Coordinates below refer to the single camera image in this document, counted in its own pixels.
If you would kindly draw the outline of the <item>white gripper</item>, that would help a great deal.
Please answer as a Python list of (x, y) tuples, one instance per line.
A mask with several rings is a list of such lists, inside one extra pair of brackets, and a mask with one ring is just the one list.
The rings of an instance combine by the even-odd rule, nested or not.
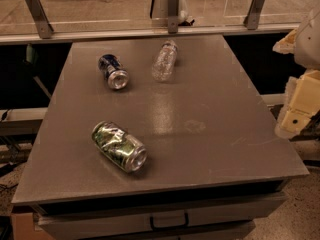
[[(272, 50), (293, 54), (297, 64), (320, 69), (320, 7), (314, 7), (298, 30), (293, 29), (277, 41)], [(284, 94), (284, 105), (278, 115), (275, 134), (291, 139), (301, 133), (320, 111), (320, 71), (306, 70), (299, 78), (290, 77)]]

